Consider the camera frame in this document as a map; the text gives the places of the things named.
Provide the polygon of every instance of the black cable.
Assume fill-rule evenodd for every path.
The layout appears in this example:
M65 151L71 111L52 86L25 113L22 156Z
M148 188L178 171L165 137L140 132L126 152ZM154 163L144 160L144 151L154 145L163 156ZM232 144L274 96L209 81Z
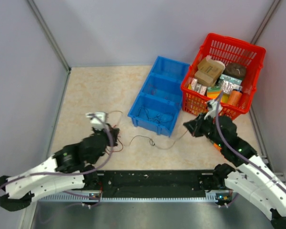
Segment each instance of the black cable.
M130 144L132 143L132 141L133 141L136 137L144 137L144 138L149 139L149 144L150 144L151 146L154 146L154 147L156 147L157 149L160 149L160 150L168 150L168 149L172 148L172 147L175 145L175 143L176 143L177 141L179 141L186 133L187 133L187 131L185 131L179 138L177 138L176 140L174 140L173 144L172 144L171 146L167 147L167 148L162 148L162 147L160 147L160 146L157 146L156 143L154 142L154 140L153 140L152 138L147 137L147 136L143 136L143 135L136 135L136 136L134 136L134 137L131 139L131 141L129 142L129 145L128 145L128 146L130 146Z
M140 113L141 111L145 111L145 115L147 117L147 120L150 121L150 122L154 122L154 123L158 123L158 124L161 124L161 123L169 123L171 122L173 119L174 119L174 114L173 113L170 113L170 112L166 112L166 113L158 113L155 117L150 117L149 116L149 110L146 109L144 106L141 106L138 110L138 115L137 116L140 116ZM169 115L172 117L171 120L168 120L168 121L162 121L162 117L163 115Z

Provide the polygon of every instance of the cardboard box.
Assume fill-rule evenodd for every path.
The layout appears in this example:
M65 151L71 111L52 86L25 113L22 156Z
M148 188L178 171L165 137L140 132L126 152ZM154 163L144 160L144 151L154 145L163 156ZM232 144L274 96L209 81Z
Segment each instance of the cardboard box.
M202 84L203 86L210 87L214 83L214 79L207 74L197 71L195 73L195 78L198 80L198 83Z
M218 79L220 75L224 72L225 67L220 63L205 57L199 64L198 70L212 77L213 79Z
M206 87L214 86L225 69L222 64L210 59L209 56L205 57L197 67L198 71L195 73L195 78Z

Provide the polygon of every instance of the blue compartment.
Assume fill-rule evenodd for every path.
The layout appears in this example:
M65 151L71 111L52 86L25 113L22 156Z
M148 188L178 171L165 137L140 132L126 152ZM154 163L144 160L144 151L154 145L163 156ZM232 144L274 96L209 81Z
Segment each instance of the blue compartment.
M128 113L134 126L172 135L182 107L180 85L189 66L158 56Z
M182 81L189 69L189 64L158 56L150 73L163 75Z
M182 91L178 81L172 82L154 75L147 78L141 92L178 104L181 104L182 101Z
M171 136L180 107L176 103L153 96L138 95L128 116L134 126L156 132L158 135Z

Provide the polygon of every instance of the gray wall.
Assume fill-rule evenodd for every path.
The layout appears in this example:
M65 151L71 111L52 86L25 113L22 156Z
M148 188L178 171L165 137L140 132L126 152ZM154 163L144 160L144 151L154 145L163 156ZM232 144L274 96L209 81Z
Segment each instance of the gray wall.
M286 177L286 0L257 45L266 48L253 108L274 169Z
M209 32L250 41L273 0L35 0L69 65L193 62Z
M41 162L65 79L27 3L0 1L0 176ZM21 214L0 208L0 229Z

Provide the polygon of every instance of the purple cable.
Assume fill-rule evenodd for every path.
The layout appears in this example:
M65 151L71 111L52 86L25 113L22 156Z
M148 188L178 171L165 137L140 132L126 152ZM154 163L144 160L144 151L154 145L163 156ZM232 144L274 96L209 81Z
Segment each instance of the purple cable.
M86 172L82 172L82 173L51 173L51 172L40 172L40 173L31 173L28 175L28 177L32 177L32 176L40 176L40 175L52 175L52 176L79 176L79 175L86 175L86 174L89 174L89 173L93 173L95 172L96 170L102 168L104 165L107 164L107 162L110 160L111 156L112 156L112 153L113 153L113 138L111 136L111 133L109 132L109 130L107 129L106 127L106 124L100 120L96 115L93 114L93 118L96 118L100 123L102 123L102 125L104 126L104 130L109 138L109 143L110 143L110 152L109 152L109 155L108 157L106 158L106 160L98 167L94 168L94 169L91 169L89 171L86 171ZM24 179L25 176L21 176L21 177L18 177L18 178L15 178L13 180L10 180L6 183L4 183L3 185L0 186L0 190L3 189L5 186L9 185L10 183L13 183L13 182L16 182L18 180L21 180L21 179Z
M224 92L221 92L219 94L219 100L221 100L221 98L223 97L223 94ZM218 116L218 111L219 111L219 104L220 102L217 103L216 105L216 111L215 111L215 123L216 123L216 128L217 128L217 131L220 135L220 138L221 140L224 142L224 144L235 154L237 155L239 158L241 158L243 161L249 163L250 165L252 165L253 167L255 167L257 170L259 170L261 173L263 173L269 180L271 180L274 184L276 184L285 194L286 194L286 189L283 188L283 186L281 186L279 183L277 183L275 180L272 179L272 177L267 174L264 170L262 170L257 164L251 162L250 160L248 160L246 157L244 157L243 155L241 155L240 153L238 153L235 149L233 149L229 143L226 141L223 133L221 132L221 129L220 129L220 124L219 124L219 116Z

